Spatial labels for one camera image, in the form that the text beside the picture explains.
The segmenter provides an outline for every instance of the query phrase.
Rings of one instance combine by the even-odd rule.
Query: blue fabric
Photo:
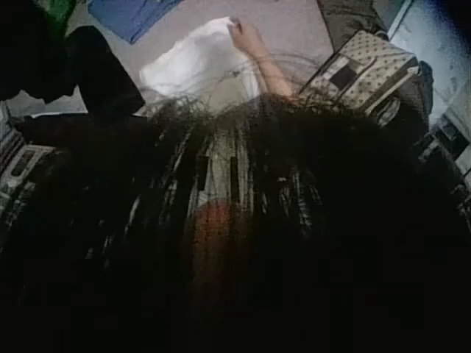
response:
[[[93,0],[88,12],[120,38],[134,44],[182,0]]]

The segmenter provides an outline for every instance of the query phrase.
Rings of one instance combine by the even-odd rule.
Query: hand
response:
[[[252,58],[264,57],[269,52],[258,31],[252,24],[240,22],[237,18],[230,18],[233,24],[227,25],[234,46]]]

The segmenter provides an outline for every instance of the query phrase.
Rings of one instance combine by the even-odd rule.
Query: dark hair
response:
[[[264,96],[82,125],[0,259],[3,303],[49,348],[393,350],[463,280],[464,222],[361,114]],[[225,201],[201,207],[218,138]]]

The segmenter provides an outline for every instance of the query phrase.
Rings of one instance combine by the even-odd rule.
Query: green fabric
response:
[[[35,0],[35,2],[46,14],[51,36],[63,39],[77,0]]]

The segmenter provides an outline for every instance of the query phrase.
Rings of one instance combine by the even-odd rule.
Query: white cloth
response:
[[[217,18],[195,29],[156,61],[142,68],[145,88],[159,96],[190,96],[218,111],[260,94],[254,66],[236,49],[227,25]]]

